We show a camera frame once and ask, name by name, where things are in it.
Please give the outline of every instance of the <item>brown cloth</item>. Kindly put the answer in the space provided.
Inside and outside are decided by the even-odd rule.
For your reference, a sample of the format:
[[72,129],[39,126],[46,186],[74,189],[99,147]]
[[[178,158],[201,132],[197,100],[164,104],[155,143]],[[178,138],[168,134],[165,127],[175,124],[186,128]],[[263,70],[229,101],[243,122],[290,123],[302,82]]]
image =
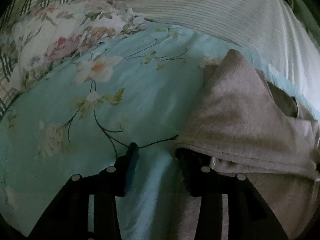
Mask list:
[[[298,109],[285,110],[292,102],[273,87],[272,95],[263,73],[236,50],[219,66],[206,67],[205,83],[175,148],[211,156],[211,167],[221,174],[244,173],[295,239],[319,205],[319,123],[299,102]],[[193,240],[201,198],[192,198],[180,181],[176,199],[169,239]],[[222,235],[227,240],[226,205]]]

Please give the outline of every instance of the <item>silver screw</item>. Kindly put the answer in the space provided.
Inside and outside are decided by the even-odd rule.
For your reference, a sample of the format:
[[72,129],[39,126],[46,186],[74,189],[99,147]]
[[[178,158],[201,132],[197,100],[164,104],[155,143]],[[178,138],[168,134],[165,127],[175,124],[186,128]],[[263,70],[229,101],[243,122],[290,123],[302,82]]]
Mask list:
[[207,166],[202,166],[202,167],[201,167],[201,171],[202,171],[202,172],[208,173],[208,172],[210,172],[210,170],[211,170],[211,169],[210,169],[209,167],[207,167]]
[[237,175],[237,179],[239,179],[239,180],[245,180],[247,177],[246,176],[244,176],[243,174],[238,174]]
[[116,171],[116,167],[115,166],[109,166],[108,168],[106,168],[106,171],[109,173],[113,173]]
[[77,180],[79,180],[80,178],[81,178],[81,176],[80,176],[79,174],[74,174],[74,175],[71,176],[71,179],[72,179],[73,181],[77,181]]

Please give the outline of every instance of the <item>floral pillow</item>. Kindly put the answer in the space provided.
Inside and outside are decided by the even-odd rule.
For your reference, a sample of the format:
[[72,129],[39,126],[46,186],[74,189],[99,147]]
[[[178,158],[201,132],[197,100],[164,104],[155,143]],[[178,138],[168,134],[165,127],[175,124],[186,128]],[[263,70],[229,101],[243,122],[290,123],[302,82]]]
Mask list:
[[[76,0],[33,8],[0,39],[1,51],[13,66],[10,87],[28,90],[63,59],[146,28],[143,17],[117,0]],[[86,78],[81,73],[78,78]]]

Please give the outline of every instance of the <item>bed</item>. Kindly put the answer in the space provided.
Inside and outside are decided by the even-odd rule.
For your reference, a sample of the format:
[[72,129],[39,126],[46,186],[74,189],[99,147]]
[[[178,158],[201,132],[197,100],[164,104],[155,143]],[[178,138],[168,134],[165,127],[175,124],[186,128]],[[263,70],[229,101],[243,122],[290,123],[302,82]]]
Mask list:
[[[12,0],[0,19],[2,216],[27,236],[72,174],[96,174],[136,142],[132,190],[116,199],[121,235],[167,239],[179,174],[172,140],[204,66],[237,49],[318,120],[320,51],[307,26],[285,0]],[[292,198],[305,201],[288,195],[280,222],[293,216]],[[290,239],[317,205],[287,225]],[[92,210],[91,201],[89,229]]]

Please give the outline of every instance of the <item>plaid blanket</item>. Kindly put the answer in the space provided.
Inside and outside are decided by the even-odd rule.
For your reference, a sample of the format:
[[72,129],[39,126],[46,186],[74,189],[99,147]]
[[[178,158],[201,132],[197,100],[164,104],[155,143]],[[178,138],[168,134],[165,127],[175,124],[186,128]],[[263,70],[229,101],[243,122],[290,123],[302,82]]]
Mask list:
[[[59,5],[72,0],[12,0],[5,13],[0,18],[0,32],[5,32],[31,8]],[[13,71],[12,59],[0,47],[0,121],[8,110],[10,104],[18,96],[18,92],[9,85]]]

